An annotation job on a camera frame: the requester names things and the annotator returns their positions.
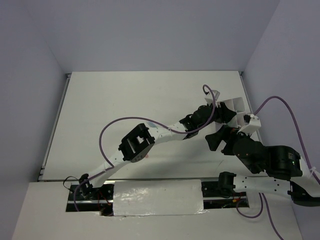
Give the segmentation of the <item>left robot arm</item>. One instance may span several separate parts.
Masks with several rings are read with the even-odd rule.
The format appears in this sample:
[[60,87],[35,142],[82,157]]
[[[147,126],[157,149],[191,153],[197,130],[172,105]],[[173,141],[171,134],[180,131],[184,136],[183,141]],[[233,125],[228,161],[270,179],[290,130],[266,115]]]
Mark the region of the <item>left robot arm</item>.
[[[229,109],[224,102],[201,105],[194,113],[186,115],[177,123],[166,126],[155,120],[145,117],[121,117],[107,124],[99,134],[98,146],[105,162],[96,170],[83,174],[78,180],[79,185],[73,194],[80,193],[85,199],[91,200],[97,196],[98,188],[119,169],[129,163],[136,163],[146,157],[149,151],[157,144],[169,141],[182,141],[190,139],[198,134],[212,122],[219,124],[229,123],[236,112]],[[145,120],[156,126],[138,124],[127,133],[120,142],[117,151],[108,157],[102,146],[103,134],[112,124],[124,120]]]

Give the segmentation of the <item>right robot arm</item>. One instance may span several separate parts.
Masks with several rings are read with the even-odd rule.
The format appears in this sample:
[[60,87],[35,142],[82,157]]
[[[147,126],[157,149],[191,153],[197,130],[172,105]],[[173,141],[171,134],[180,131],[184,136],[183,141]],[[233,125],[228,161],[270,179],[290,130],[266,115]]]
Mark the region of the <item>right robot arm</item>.
[[267,177],[253,180],[232,172],[221,172],[217,190],[223,196],[253,190],[290,196],[294,204],[303,207],[320,205],[320,185],[301,155],[285,145],[264,146],[237,128],[223,125],[217,132],[205,136],[208,147],[216,151],[225,142],[222,153],[237,157],[252,173]]

